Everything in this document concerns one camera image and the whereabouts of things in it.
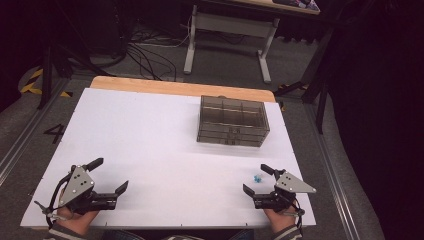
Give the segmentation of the yellow black floor tape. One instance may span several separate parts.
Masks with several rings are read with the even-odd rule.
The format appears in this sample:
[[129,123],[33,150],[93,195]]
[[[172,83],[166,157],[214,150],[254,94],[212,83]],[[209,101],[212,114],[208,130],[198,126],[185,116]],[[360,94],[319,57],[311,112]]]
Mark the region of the yellow black floor tape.
[[43,69],[39,67],[28,79],[28,81],[24,84],[21,93],[32,93],[32,94],[42,94],[42,90],[39,88],[35,88],[35,84],[37,79],[43,74]]

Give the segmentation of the person's right hand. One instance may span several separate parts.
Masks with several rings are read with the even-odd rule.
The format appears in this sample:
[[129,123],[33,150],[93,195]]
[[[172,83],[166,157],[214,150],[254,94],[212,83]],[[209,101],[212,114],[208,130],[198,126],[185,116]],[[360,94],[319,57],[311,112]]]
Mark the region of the person's right hand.
[[271,229],[274,233],[277,233],[289,226],[292,226],[296,222],[296,217],[292,216],[295,212],[293,207],[275,212],[272,209],[264,209],[264,213],[270,221]]

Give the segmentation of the aluminium floor rail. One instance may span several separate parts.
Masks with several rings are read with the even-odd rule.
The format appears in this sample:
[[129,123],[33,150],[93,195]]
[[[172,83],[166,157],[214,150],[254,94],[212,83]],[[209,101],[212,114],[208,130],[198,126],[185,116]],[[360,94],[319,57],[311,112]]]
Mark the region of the aluminium floor rail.
[[315,125],[316,115],[314,112],[314,108],[310,104],[306,104],[304,106],[304,109],[308,121],[312,126],[313,135],[317,141],[318,147],[322,155],[321,162],[323,164],[324,172],[330,185],[333,199],[335,201],[335,205],[341,223],[343,225],[346,238],[347,240],[361,240],[342,183],[339,177],[337,176],[337,172],[332,164],[332,159],[330,157],[324,136],[319,133],[318,128]]
[[39,126],[54,102],[59,98],[69,83],[69,79],[60,78],[52,90],[50,99],[41,109],[36,109],[23,130],[20,132],[12,146],[6,154],[0,159],[0,186],[5,182],[14,166],[22,156],[28,146],[36,128]]

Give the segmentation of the smoky clear drawer organizer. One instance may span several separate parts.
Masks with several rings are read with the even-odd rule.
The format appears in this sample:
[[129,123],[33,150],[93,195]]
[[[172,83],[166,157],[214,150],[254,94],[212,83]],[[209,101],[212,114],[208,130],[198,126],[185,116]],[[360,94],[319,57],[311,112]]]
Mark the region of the smoky clear drawer organizer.
[[226,98],[201,97],[198,134],[230,139],[262,139],[270,132],[263,102]]

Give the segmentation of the person's left hand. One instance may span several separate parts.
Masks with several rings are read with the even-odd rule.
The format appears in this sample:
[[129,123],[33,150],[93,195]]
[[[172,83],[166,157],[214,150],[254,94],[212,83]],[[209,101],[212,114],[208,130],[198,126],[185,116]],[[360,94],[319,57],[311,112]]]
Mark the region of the person's left hand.
[[57,214],[63,219],[56,221],[57,224],[72,230],[79,235],[85,235],[92,221],[97,217],[98,211],[89,211],[84,215],[72,213],[68,208],[63,207],[57,210]]

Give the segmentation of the white metal desk frame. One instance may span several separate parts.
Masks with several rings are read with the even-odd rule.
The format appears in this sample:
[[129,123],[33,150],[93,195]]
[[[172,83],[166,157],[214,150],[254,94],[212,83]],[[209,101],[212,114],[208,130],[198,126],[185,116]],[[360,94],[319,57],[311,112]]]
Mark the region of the white metal desk frame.
[[266,57],[273,42],[279,23],[279,18],[275,18],[272,22],[264,22],[203,13],[199,11],[197,5],[194,5],[189,23],[189,45],[183,72],[185,74],[190,74],[192,72],[195,55],[195,36],[197,30],[240,34],[259,37],[265,40],[263,48],[257,51],[257,58],[263,82],[269,84],[271,82],[271,77]]

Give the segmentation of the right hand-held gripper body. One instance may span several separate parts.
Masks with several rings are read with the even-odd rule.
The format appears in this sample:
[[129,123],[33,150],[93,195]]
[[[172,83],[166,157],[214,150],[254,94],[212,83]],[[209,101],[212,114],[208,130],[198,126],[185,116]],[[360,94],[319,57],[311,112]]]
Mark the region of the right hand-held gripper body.
[[256,209],[282,211],[293,207],[296,211],[301,211],[301,208],[294,204],[296,194],[316,192],[314,187],[286,170],[266,170],[266,173],[273,176],[276,183],[274,190],[268,194],[252,193],[252,199]]

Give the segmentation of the wooden table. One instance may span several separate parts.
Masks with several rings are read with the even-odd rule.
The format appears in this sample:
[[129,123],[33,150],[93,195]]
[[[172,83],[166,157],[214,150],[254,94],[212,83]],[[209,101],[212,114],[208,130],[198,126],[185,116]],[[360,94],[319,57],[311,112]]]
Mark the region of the wooden table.
[[269,90],[110,76],[96,76],[92,80],[90,87],[104,90],[171,94],[183,96],[225,96],[227,98],[260,102],[275,101],[273,93]]

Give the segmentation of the smoky clear pull-out drawer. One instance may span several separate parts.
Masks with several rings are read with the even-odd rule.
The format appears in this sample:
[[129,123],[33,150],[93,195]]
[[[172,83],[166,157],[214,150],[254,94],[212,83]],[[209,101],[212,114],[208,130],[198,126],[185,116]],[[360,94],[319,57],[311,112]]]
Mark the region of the smoky clear pull-out drawer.
[[200,137],[197,137],[197,142],[221,144],[221,145],[261,147],[264,141],[262,139],[250,140],[250,139],[230,139],[230,138],[200,136]]

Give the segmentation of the wooden desk top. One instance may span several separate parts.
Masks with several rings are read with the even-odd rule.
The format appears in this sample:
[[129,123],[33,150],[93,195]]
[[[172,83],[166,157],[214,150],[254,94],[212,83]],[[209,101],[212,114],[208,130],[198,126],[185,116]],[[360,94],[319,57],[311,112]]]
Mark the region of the wooden desk top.
[[231,0],[278,10],[288,10],[312,15],[319,15],[321,10],[314,0]]

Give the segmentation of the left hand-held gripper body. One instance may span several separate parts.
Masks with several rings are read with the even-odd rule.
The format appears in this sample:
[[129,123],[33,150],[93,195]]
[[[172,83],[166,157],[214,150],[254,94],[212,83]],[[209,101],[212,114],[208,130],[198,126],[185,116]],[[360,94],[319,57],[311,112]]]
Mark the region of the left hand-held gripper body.
[[90,211],[114,210],[118,195],[116,193],[96,193],[95,182],[89,173],[98,164],[77,165],[59,198],[59,207],[66,207],[72,213],[85,214]]

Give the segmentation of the black curtain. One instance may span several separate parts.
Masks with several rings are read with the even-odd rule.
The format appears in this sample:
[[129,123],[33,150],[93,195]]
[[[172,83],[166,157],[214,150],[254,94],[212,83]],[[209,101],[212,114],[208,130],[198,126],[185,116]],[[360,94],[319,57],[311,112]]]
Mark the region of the black curtain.
[[324,0],[345,151],[386,240],[424,240],[424,0]]

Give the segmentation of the black metal stand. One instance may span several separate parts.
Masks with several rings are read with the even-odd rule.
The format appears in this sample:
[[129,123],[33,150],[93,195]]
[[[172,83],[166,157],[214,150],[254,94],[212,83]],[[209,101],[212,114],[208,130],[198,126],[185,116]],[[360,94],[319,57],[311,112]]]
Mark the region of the black metal stand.
[[322,126],[328,93],[328,85],[325,80],[319,77],[319,70],[322,65],[322,60],[325,56],[326,49],[332,39],[333,33],[333,28],[329,28],[326,31],[323,38],[318,43],[318,47],[313,54],[308,66],[306,67],[300,81],[297,81],[288,86],[280,85],[278,89],[273,92],[275,97],[282,97],[283,95],[296,89],[306,87],[305,93],[301,96],[303,103],[312,104],[316,98],[319,98],[317,113],[315,116],[315,126],[319,134],[323,133]]
[[70,79],[73,75],[69,58],[73,58],[96,75],[109,76],[109,73],[91,62],[88,46],[66,8],[61,5],[61,2],[65,1],[69,0],[33,1],[36,27],[40,33],[43,49],[43,80],[39,110],[43,109],[52,98],[52,70],[55,69],[62,78]]

